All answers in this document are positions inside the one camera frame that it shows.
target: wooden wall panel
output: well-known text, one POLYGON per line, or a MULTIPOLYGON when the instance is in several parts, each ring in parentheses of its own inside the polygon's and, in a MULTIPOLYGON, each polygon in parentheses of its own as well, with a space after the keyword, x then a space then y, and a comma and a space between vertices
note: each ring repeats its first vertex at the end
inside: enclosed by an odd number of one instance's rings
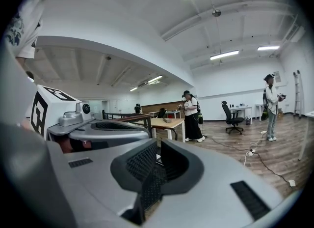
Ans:
MULTIPOLYGON (((148 114, 150 112, 156 112, 159 111, 161 108, 166 108, 168 111, 174 111, 177 108, 178 105, 184 105, 183 101, 174 101, 174 102, 168 102, 168 103, 162 103, 162 104, 154 104, 154 105, 147 105, 147 106, 141 106, 142 112, 144 114, 148 114)), ((183 110, 181 110, 181 117, 184 117, 183 110)))

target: desk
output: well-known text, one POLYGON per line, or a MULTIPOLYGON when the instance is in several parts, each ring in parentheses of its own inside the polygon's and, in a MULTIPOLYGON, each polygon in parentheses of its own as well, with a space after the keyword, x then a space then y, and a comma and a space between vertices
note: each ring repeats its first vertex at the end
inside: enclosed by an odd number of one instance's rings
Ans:
POLYGON ((173 114, 175 119, 177 118, 176 115, 179 114, 179 118, 181 118, 181 111, 166 111, 166 114, 173 114))
POLYGON ((230 111, 232 112, 232 111, 239 111, 239 110, 244 110, 244 118, 245 118, 245 110, 246 109, 250 109, 251 110, 251 125, 252 125, 252 123, 253 123, 253 121, 252 121, 252 107, 249 107, 249 106, 241 106, 241 107, 233 107, 233 108, 229 108, 230 109, 230 111))
POLYGON ((306 143, 308 141, 310 118, 314 118, 314 111, 305 114, 305 116, 308 119, 307 119, 307 123, 306 123, 305 137, 304 137, 304 140, 301 144, 301 151, 300 151, 299 158, 298 158, 299 161, 301 161, 301 159, 302 159, 302 156, 303 156, 303 153, 304 153, 304 150, 306 147, 306 143))
POLYGON ((255 104, 256 107, 259 108, 259 112, 260 112, 260 121, 261 121, 261 117, 262 117, 262 107, 264 106, 264 103, 261 104, 255 104))
MULTIPOLYGON (((138 121, 137 124, 144 125, 143 121, 138 121)), ((184 119, 171 119, 171 122, 166 123, 162 118, 152 118, 151 125, 158 127, 167 127, 167 128, 175 128, 182 124, 182 142, 185 142, 185 124, 184 119)), ((156 138, 156 128, 153 128, 153 138, 156 138)), ((168 139, 172 139, 171 130, 167 129, 168 139)))

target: ceiling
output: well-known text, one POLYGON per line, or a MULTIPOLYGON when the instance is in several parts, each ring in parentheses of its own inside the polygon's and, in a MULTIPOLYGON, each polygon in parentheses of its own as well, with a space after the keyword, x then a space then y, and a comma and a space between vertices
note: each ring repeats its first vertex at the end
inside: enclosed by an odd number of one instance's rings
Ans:
MULTIPOLYGON (((174 46, 192 72, 218 65, 209 57, 239 50, 224 63, 259 57, 277 57, 289 41, 287 33, 298 23, 292 0, 114 0, 129 13, 146 20, 167 44, 174 46), (212 15, 213 8, 221 16, 212 15), (281 45, 277 51, 258 52, 258 46, 281 45)), ((156 73, 126 59, 82 49, 42 47, 28 69, 42 80, 71 80, 109 84, 126 69, 114 86, 137 86, 156 73)))
POLYGON ((293 0, 115 1, 151 24, 192 71, 211 66, 209 57, 220 52, 240 50, 224 62, 275 56, 279 51, 257 52, 257 47, 283 45, 296 16, 293 0), (218 18, 213 7, 222 12, 218 18))
MULTIPOLYGON (((62 80, 130 89, 161 74, 113 55, 52 46, 37 47, 35 58, 26 60, 25 70, 44 83, 62 80)), ((167 85, 170 79, 164 76, 160 81, 167 85)))

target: wooden floor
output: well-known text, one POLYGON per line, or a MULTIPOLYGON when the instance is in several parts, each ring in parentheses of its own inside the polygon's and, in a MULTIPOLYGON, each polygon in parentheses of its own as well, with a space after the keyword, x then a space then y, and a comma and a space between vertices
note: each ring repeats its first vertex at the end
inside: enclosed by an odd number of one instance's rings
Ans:
MULTIPOLYGON (((208 136, 202 143, 189 141, 188 144, 196 145, 202 148, 208 148, 217 152, 229 155, 241 163, 244 163, 245 151, 238 151, 234 148, 224 147, 215 143, 211 138, 219 143, 228 146, 234 146, 238 149, 248 149, 250 142, 257 142, 261 137, 260 132, 267 130, 267 121, 253 120, 253 125, 243 127, 243 134, 232 131, 230 135, 225 132, 226 127, 230 127, 224 121, 204 122, 203 133, 208 136)), ((182 140, 182 128, 176 128, 178 140, 182 140)), ((302 189, 312 171, 314 165, 314 120, 307 118, 293 117, 291 114, 284 115, 277 121, 275 142, 269 142, 263 139, 259 143, 257 153, 260 154, 264 163, 275 173, 282 175, 287 181, 295 180, 294 189, 302 189), (307 136, 307 148, 301 161, 298 156, 301 149, 301 143, 305 138, 306 127, 309 124, 307 136)), ((157 130, 157 139, 160 144, 162 138, 167 138, 167 131, 157 130)), ((247 157, 246 166, 255 174, 262 176, 266 181, 278 189, 283 197, 291 193, 289 185, 279 176, 274 175, 260 161, 258 155, 247 157)))

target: table leg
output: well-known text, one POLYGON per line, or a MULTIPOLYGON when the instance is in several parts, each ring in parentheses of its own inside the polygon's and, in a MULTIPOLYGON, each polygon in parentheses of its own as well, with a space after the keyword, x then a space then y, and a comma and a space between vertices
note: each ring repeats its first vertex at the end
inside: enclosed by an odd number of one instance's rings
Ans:
POLYGON ((300 154, 299 154, 299 158, 298 160, 301 161, 302 159, 302 156, 303 156, 303 153, 304 153, 304 150, 305 150, 305 147, 306 147, 306 143, 308 141, 308 133, 309 133, 309 118, 307 119, 307 123, 306 123, 306 131, 305 131, 305 136, 304 136, 304 140, 302 142, 302 145, 301 145, 301 151, 300 151, 300 154))
POLYGON ((168 132, 168 139, 172 140, 172 133, 171 133, 171 129, 167 129, 168 132))
POLYGON ((153 138, 157 138, 156 128, 153 128, 153 129, 152 129, 152 132, 153 132, 153 134, 152 134, 152 135, 153 135, 153 138))
POLYGON ((182 142, 185 142, 185 122, 182 122, 182 142))

